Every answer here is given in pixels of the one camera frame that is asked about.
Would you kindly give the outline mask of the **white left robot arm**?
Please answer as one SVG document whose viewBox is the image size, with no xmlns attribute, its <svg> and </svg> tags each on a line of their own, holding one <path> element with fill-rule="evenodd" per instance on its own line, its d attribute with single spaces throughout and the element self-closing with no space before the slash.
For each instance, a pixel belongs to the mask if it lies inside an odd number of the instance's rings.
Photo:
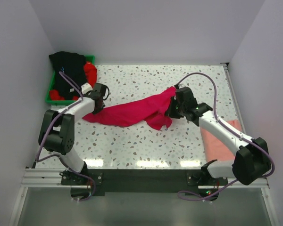
<svg viewBox="0 0 283 226">
<path fill-rule="evenodd" d="M 88 180 L 86 163 L 75 151 L 75 123 L 89 113 L 97 114 L 104 107 L 109 96 L 109 88 L 95 83 L 90 90 L 80 93 L 78 100 L 57 111 L 47 110 L 44 114 L 38 138 L 39 150 L 35 160 L 44 161 L 58 157 L 72 173 L 72 180 L 83 185 Z"/>
</svg>

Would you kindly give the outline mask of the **magenta t shirt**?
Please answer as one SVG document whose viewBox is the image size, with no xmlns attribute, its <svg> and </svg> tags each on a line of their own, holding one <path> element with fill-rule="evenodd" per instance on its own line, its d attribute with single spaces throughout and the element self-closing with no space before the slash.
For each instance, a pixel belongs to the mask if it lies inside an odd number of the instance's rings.
<svg viewBox="0 0 283 226">
<path fill-rule="evenodd" d="M 97 114 L 89 113 L 83 120 L 90 123 L 99 123 L 108 126 L 130 127 L 141 121 L 155 130 L 161 130 L 163 126 L 169 128 L 172 119 L 165 113 L 175 96 L 175 87 L 169 87 L 160 94 L 150 97 L 104 108 Z"/>
</svg>

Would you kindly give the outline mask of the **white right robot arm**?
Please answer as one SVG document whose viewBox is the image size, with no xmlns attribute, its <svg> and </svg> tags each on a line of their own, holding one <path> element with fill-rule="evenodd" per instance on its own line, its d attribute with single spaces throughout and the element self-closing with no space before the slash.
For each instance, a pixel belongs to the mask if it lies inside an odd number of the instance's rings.
<svg viewBox="0 0 283 226">
<path fill-rule="evenodd" d="M 233 160 L 213 159 L 201 167 L 201 181 L 213 184 L 217 178 L 235 178 L 249 185 L 272 170 L 272 161 L 264 139 L 256 139 L 240 132 L 221 119 L 215 109 L 198 103 L 189 87 L 176 88 L 166 112 L 171 118 L 185 118 L 208 131 L 234 155 Z"/>
</svg>

